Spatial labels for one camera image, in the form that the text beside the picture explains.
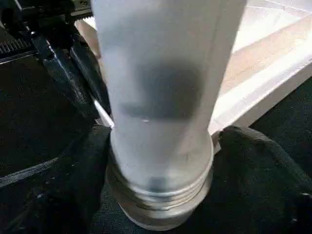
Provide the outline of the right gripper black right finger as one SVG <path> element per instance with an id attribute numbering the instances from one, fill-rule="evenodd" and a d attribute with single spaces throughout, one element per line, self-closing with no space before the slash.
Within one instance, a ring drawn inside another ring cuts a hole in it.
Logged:
<path id="1" fill-rule="evenodd" d="M 218 134 L 212 233 L 309 234 L 312 180 L 285 150 L 247 127 Z"/>

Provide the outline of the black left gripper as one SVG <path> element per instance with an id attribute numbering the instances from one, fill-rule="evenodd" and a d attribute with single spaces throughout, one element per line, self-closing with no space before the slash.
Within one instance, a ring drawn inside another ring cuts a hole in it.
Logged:
<path id="1" fill-rule="evenodd" d="M 57 89 L 87 119 L 99 118 L 86 81 L 70 55 L 74 23 L 93 16 L 89 0 L 2 0 L 0 62 L 39 54 Z"/>

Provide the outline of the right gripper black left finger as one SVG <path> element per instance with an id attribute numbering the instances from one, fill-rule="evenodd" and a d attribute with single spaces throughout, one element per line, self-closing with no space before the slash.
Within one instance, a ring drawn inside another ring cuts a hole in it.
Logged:
<path id="1" fill-rule="evenodd" d="M 67 147 L 3 234 L 87 234 L 100 208 L 111 128 L 93 126 Z"/>

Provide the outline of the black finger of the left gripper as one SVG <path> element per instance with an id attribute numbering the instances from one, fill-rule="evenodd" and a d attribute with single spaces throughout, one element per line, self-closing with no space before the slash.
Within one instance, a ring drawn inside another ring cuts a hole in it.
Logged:
<path id="1" fill-rule="evenodd" d="M 93 97 L 99 102 L 108 115 L 111 106 L 108 90 L 103 81 L 98 60 L 86 42 L 74 41 L 70 49 L 71 58 L 79 68 Z"/>

